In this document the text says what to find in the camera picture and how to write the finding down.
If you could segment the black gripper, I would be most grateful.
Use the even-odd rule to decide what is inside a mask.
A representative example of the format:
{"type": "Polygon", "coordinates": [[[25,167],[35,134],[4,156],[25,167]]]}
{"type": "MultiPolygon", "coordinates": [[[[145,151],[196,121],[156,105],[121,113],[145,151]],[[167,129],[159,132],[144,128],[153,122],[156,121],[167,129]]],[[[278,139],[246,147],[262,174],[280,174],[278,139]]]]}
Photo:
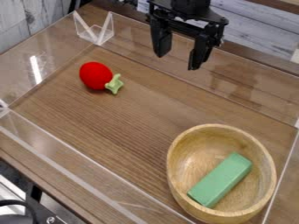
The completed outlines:
{"type": "Polygon", "coordinates": [[[172,31],[195,38],[188,69],[196,70],[219,46],[230,21],[211,9],[211,0],[147,0],[147,14],[155,55],[172,49],[172,31]]]}

